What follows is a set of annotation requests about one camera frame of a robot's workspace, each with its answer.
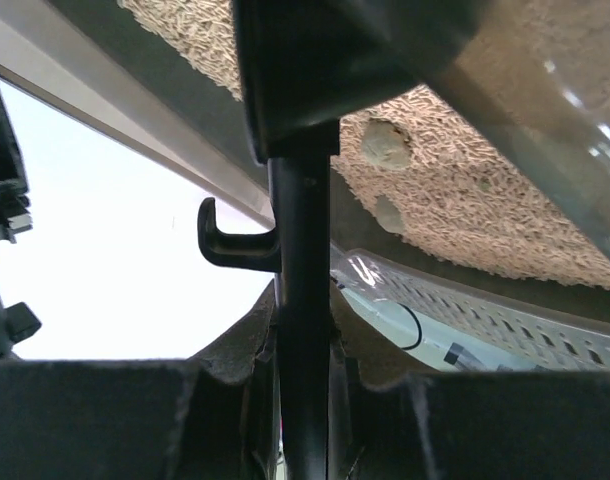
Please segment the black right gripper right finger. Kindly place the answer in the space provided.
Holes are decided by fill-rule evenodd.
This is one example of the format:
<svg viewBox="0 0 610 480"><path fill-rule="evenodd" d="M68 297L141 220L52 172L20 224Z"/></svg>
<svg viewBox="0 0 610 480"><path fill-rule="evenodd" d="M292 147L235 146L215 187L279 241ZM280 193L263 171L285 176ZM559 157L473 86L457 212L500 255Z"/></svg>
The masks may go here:
<svg viewBox="0 0 610 480"><path fill-rule="evenodd" d="M610 374L423 366L332 289L333 479L610 479Z"/></svg>

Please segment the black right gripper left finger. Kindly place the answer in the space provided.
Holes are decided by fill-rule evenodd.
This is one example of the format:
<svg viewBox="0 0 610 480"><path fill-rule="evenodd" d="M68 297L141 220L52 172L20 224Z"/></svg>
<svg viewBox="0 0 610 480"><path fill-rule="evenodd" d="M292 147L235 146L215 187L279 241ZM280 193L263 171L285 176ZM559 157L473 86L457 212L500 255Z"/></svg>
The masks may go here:
<svg viewBox="0 0 610 480"><path fill-rule="evenodd" d="M183 360L0 360L0 479L271 479L274 290Z"/></svg>

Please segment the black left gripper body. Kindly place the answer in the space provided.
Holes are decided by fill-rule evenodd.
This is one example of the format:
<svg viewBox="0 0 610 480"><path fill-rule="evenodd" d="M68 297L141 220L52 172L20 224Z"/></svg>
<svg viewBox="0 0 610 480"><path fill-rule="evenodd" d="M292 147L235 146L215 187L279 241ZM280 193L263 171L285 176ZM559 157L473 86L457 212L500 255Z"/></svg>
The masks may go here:
<svg viewBox="0 0 610 480"><path fill-rule="evenodd" d="M22 154L0 94L0 241L14 243L17 235L32 229L28 192ZM25 303L6 307L0 297L0 358L12 357L13 347L40 328Z"/></svg>

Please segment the black slotted litter scoop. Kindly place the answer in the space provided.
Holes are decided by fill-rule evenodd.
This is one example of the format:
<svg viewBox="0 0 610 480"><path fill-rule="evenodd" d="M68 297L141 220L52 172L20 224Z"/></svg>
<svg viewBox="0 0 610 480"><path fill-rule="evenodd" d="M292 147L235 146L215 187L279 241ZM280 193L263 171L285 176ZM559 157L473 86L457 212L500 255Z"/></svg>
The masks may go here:
<svg viewBox="0 0 610 480"><path fill-rule="evenodd" d="M343 116L449 66L479 29L482 1L236 1L250 150L268 171L274 228L222 232L213 200L197 218L212 264L275 276L286 473L335 479L346 446L334 408L343 352L330 302L330 161Z"/></svg>

